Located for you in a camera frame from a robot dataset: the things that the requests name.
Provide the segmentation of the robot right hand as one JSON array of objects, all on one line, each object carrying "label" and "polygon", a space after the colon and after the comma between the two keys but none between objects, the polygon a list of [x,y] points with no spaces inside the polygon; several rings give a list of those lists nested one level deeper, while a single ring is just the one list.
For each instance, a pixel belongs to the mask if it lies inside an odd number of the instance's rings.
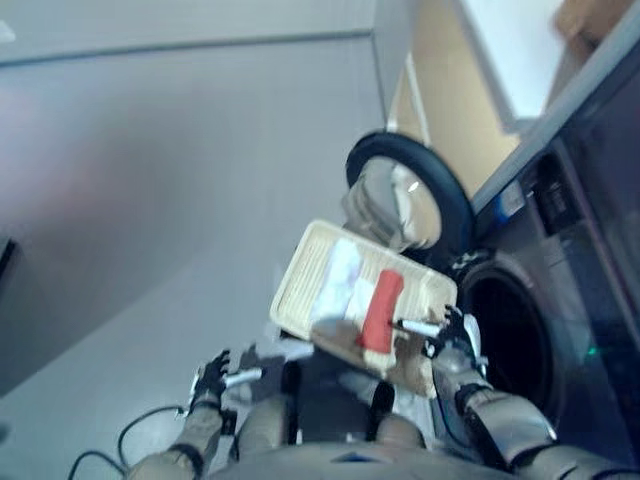
[{"label": "robot right hand", "polygon": [[393,323],[393,328],[423,337],[423,354],[430,359],[435,359],[448,347],[461,350],[473,362],[481,357],[481,334],[477,320],[455,305],[444,306],[441,320],[398,319]]}]

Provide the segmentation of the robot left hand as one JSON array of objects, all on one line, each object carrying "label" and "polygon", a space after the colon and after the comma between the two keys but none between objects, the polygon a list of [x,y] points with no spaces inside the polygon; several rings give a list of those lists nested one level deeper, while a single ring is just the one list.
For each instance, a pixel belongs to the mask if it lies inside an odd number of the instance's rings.
[{"label": "robot left hand", "polygon": [[199,402],[212,402],[219,407],[226,390],[258,381],[264,376],[265,370],[261,367],[231,372],[230,363],[231,352],[225,349],[197,369],[190,391],[190,407],[194,407]]}]

